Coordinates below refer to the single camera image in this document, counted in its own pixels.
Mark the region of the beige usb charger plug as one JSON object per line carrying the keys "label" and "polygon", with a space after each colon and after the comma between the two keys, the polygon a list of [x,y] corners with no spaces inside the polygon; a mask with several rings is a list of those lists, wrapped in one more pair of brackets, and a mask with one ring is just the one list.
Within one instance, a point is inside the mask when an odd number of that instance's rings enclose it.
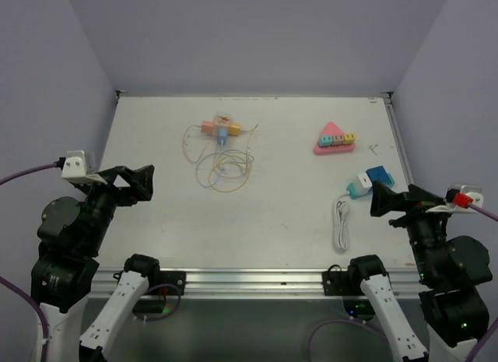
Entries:
{"label": "beige usb charger plug", "polygon": [[344,141],[345,141],[345,136],[343,134],[333,135],[331,137],[331,145],[332,146],[341,146],[344,144]]}

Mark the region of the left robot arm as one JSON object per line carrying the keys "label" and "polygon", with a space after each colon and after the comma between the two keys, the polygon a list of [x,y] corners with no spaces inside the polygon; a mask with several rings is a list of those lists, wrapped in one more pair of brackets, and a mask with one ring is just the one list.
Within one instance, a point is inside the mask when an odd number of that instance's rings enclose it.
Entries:
{"label": "left robot arm", "polygon": [[90,173],[75,158],[67,159],[62,178],[85,194],[78,201],[61,197],[42,212],[37,236],[39,258],[31,272],[31,297],[40,306],[40,358],[44,361],[105,361],[117,334],[139,298],[161,286],[157,259],[134,254],[124,264],[110,299],[85,331],[82,316],[99,264],[96,260],[114,213],[119,207],[153,197],[150,164]]}

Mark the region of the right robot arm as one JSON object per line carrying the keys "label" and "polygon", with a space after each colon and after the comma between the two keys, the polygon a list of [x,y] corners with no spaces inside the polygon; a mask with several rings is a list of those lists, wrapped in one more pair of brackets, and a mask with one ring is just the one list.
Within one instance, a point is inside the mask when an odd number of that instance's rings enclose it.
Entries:
{"label": "right robot arm", "polygon": [[496,326],[476,287],[492,280],[487,248],[467,235],[447,238],[447,222],[455,213],[481,213],[482,189],[453,184],[444,197],[416,185],[393,192],[374,181],[370,215],[403,215],[390,226],[407,231],[419,282],[420,307],[430,335],[425,347],[412,330],[391,287],[390,277],[376,255],[354,258],[346,283],[353,293],[364,294],[384,331],[395,361],[470,361]]}

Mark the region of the teal power strip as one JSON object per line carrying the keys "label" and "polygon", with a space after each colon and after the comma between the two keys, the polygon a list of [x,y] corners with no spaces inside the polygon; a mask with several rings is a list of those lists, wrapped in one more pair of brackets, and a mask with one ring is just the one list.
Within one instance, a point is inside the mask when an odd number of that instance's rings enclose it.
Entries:
{"label": "teal power strip", "polygon": [[356,185],[355,183],[349,183],[346,188],[351,199],[359,199],[365,197],[372,193],[372,184],[369,183],[367,186]]}

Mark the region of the pink triangular power strip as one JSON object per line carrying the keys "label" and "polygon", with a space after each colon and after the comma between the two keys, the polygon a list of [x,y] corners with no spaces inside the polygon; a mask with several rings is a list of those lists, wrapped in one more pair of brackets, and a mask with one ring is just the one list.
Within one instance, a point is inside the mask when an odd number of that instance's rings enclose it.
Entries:
{"label": "pink triangular power strip", "polygon": [[328,122],[313,149],[316,156],[350,153],[356,148],[356,134],[344,132],[334,122]]}

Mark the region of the teal usb charger plug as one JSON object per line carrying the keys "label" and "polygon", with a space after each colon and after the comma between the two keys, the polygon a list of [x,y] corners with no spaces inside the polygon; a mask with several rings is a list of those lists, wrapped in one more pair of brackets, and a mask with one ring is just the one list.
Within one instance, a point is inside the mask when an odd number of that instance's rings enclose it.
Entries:
{"label": "teal usb charger plug", "polygon": [[332,144],[333,144],[333,136],[332,135],[322,135],[319,138],[317,144],[321,148],[332,146]]}

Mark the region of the yellow usb charger plug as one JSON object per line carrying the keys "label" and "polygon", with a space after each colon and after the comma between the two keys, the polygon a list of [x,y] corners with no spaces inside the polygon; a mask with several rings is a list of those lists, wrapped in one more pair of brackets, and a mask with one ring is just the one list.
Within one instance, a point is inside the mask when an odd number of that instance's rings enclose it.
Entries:
{"label": "yellow usb charger plug", "polygon": [[356,141],[356,135],[354,133],[345,133],[343,136],[343,145],[350,146]]}

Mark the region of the white usb charger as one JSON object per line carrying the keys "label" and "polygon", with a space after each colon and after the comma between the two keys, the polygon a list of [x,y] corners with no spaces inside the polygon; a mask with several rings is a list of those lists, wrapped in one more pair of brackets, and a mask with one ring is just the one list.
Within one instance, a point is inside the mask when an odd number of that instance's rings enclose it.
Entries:
{"label": "white usb charger", "polygon": [[367,186],[367,184],[371,183],[372,184],[372,181],[370,180],[368,174],[366,172],[361,172],[361,173],[358,173],[355,178],[353,179],[352,181],[353,183],[355,183],[356,185],[363,185],[363,186]]}

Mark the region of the blue cube socket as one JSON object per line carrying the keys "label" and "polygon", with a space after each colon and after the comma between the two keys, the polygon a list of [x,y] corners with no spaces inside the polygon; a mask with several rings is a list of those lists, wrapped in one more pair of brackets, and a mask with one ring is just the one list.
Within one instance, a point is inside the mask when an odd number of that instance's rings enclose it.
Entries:
{"label": "blue cube socket", "polygon": [[390,173],[386,171],[386,169],[382,165],[367,169],[366,174],[372,183],[374,183],[375,181],[379,181],[380,183],[386,185],[388,188],[392,188],[395,185],[394,178]]}

